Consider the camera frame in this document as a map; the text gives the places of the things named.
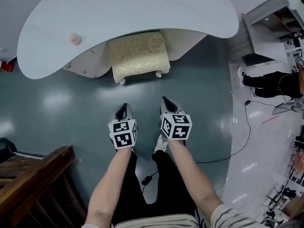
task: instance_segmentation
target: standing person in black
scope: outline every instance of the standing person in black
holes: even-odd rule
[[[303,60],[296,60],[298,71],[287,74],[274,72],[261,77],[247,76],[242,67],[237,69],[237,76],[241,86],[252,87],[253,97],[272,98],[277,95],[286,95],[292,99],[301,98],[304,95],[304,70]]]

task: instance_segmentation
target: white table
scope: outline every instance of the white table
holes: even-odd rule
[[[108,65],[106,41],[154,29],[164,34],[169,59],[176,60],[206,35],[234,36],[238,17],[229,0],[42,0],[21,31],[18,63],[25,76],[39,79],[98,45]],[[74,32],[82,37],[77,46],[69,41]],[[87,71],[81,69],[84,76]]]

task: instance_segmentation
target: white shoe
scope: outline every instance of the white shoe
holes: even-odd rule
[[[158,150],[162,150],[166,152],[168,142],[164,142],[162,139],[162,135],[160,135],[157,139],[156,147],[154,149],[154,153]]]
[[[240,66],[238,69],[237,69],[237,76],[238,76],[238,79],[239,79],[239,84],[244,87],[244,83],[243,83],[243,78],[246,74],[244,73],[244,69],[242,66]]]
[[[250,92],[251,98],[257,98],[257,96],[255,94],[255,90],[256,90],[256,88],[251,88],[251,92]]]

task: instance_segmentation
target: brown wooden furniture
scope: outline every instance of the brown wooden furniture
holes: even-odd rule
[[[86,219],[67,168],[72,146],[42,160],[15,155],[0,163],[0,226],[4,228],[79,228]]]

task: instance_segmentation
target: white cube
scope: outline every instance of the white cube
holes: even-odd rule
[[[110,137],[113,140],[115,149],[134,147],[137,139],[136,121],[129,120],[118,123],[110,123]]]
[[[189,115],[163,114],[161,130],[169,139],[187,140],[192,127]]]

